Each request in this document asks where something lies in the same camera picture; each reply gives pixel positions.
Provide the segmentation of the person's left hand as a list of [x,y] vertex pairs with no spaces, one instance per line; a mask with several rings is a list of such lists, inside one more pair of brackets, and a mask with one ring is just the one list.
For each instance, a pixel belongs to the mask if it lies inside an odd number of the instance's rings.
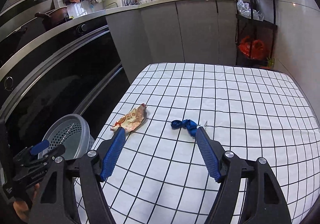
[[[31,199],[32,202],[35,201],[35,197],[37,195],[38,189],[40,188],[40,184],[37,183],[35,184],[35,186],[33,187],[32,191],[33,194],[31,195]],[[16,200],[13,203],[13,208],[17,214],[17,216],[25,223],[28,223],[29,221],[29,213],[30,213],[30,209],[28,208],[28,205],[26,202],[22,201],[22,200]]]

